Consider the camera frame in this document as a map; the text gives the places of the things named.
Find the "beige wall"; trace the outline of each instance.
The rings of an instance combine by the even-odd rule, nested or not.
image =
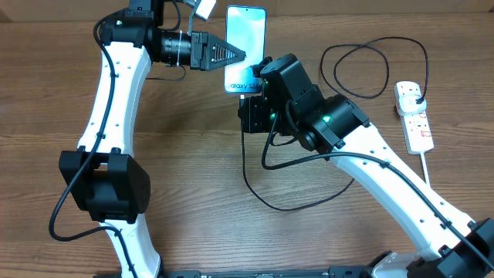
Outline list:
[[[494,0],[218,0],[213,16],[223,17],[233,4],[261,5],[274,16],[487,12]],[[93,21],[126,5],[128,0],[0,0],[0,22]],[[165,14],[176,16],[169,6]],[[189,7],[181,10],[184,15],[190,12]]]

